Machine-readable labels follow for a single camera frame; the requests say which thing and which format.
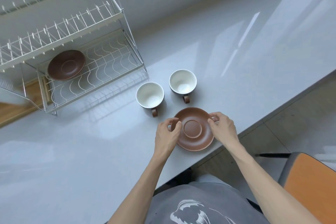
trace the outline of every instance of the floor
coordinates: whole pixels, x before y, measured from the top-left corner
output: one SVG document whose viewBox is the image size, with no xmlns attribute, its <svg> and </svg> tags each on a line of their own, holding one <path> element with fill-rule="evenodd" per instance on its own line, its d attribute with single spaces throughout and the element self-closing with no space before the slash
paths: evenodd
<svg viewBox="0 0 336 224">
<path fill-rule="evenodd" d="M 270 115 L 239 134 L 254 155 L 267 152 L 307 153 L 336 170 L 336 72 L 334 71 Z M 286 159 L 255 157 L 277 181 Z M 240 190 L 256 202 L 230 153 L 220 147 L 192 166 Z"/>
</svg>

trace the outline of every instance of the dish rack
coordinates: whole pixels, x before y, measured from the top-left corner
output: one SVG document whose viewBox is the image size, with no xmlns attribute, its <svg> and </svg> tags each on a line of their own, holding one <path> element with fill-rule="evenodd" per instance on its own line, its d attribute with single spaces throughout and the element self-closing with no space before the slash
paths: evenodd
<svg viewBox="0 0 336 224">
<path fill-rule="evenodd" d="M 0 19 L 22 13 L 26 9 L 29 14 L 28 10 L 31 7 L 44 2 L 61 4 L 62 1 L 23 0 L 20 4 L 12 2 L 9 8 L 1 6 Z M 49 19 L 42 28 L 28 31 L 16 40 L 8 40 L 5 44 L 0 42 L 0 71 L 6 73 L 16 66 L 22 71 L 23 64 L 35 69 L 43 100 L 43 108 L 39 109 L 46 113 L 57 115 L 56 111 L 61 107 L 136 69 L 143 67 L 146 71 L 120 0 L 96 2 L 97 0 L 94 0 L 90 7 L 78 5 L 82 9 L 74 14 L 57 14 L 56 19 Z M 77 45 L 87 39 L 86 36 L 90 38 L 91 33 L 98 30 L 103 33 L 107 31 L 107 34 Z M 47 73 L 48 64 L 55 52 L 60 53 L 58 49 L 65 49 L 69 43 L 71 47 L 68 49 L 79 50 L 85 55 L 86 64 L 77 76 L 65 81 L 54 80 Z M 22 84 L 24 94 L 21 97 L 34 104 L 26 95 L 23 74 Z M 48 95 L 51 95 L 52 105 L 48 105 Z"/>
</svg>

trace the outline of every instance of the person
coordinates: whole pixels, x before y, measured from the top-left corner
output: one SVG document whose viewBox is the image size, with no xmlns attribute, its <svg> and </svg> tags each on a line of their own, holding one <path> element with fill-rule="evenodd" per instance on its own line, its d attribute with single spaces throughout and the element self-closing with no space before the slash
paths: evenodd
<svg viewBox="0 0 336 224">
<path fill-rule="evenodd" d="M 232 120 L 221 112 L 210 115 L 213 118 L 208 119 L 208 123 L 214 137 L 232 154 L 263 214 L 224 182 L 191 182 L 153 197 L 163 166 L 182 129 L 180 121 L 169 118 L 157 126 L 153 157 L 108 224 L 320 223 L 247 153 L 238 140 Z M 171 122 L 177 125 L 170 132 Z"/>
</svg>

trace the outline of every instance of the chair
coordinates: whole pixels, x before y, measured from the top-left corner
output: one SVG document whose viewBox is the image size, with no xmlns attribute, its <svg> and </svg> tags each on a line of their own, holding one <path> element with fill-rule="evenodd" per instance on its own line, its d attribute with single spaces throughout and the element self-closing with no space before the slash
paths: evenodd
<svg viewBox="0 0 336 224">
<path fill-rule="evenodd" d="M 266 158 L 287 158 L 278 183 L 322 224 L 336 223 L 336 172 L 302 152 L 262 153 Z"/>
</svg>

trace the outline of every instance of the cup rim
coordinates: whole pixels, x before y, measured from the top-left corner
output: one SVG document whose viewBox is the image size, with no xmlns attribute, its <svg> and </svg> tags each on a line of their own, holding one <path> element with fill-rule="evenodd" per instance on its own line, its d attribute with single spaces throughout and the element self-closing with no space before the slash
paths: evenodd
<svg viewBox="0 0 336 224">
<path fill-rule="evenodd" d="M 176 90 L 174 90 L 174 89 L 172 88 L 171 84 L 170 84 L 170 79 L 171 79 L 172 75 L 173 75 L 174 73 L 178 72 L 178 71 L 187 71 L 187 72 L 191 73 L 191 74 L 193 75 L 193 77 L 195 78 L 195 81 L 196 81 L 196 83 L 195 83 L 195 87 L 194 87 L 192 90 L 190 90 L 188 93 L 179 93 L 179 92 L 177 92 Z M 190 70 L 187 70 L 187 69 L 179 69 L 179 70 L 176 70 L 176 71 L 174 71 L 174 72 L 170 75 L 170 77 L 169 77 L 169 87 L 170 87 L 170 89 L 171 89 L 172 91 L 174 91 L 174 92 L 177 93 L 177 94 L 181 94 L 181 95 L 189 94 L 189 93 L 191 93 L 191 92 L 196 88 L 196 85 L 197 85 L 197 78 L 196 78 L 196 75 L 195 75 L 193 72 L 191 72 Z"/>
<path fill-rule="evenodd" d="M 163 97 L 162 97 L 160 103 L 162 103 L 163 99 L 165 98 L 165 91 L 163 90 L 162 86 L 161 86 L 160 84 L 158 84 L 157 82 L 145 82 L 144 84 L 142 84 L 142 85 L 137 89 L 136 94 L 135 94 L 135 99 L 136 99 L 136 101 L 138 102 L 138 104 L 139 104 L 141 107 L 143 107 L 143 108 L 149 108 L 149 109 L 151 109 L 151 108 L 155 108 L 155 107 L 157 107 L 158 105 L 157 105 L 157 106 L 154 106 L 154 107 L 147 107 L 147 106 L 143 106 L 142 104 L 140 104 L 140 102 L 139 102 L 139 100 L 138 100 L 138 91 L 139 91 L 139 89 L 140 89 L 142 86 L 144 86 L 145 84 L 156 84 L 156 85 L 158 85 L 158 86 L 161 88 L 161 90 L 162 90 L 162 92 L 163 92 Z"/>
</svg>

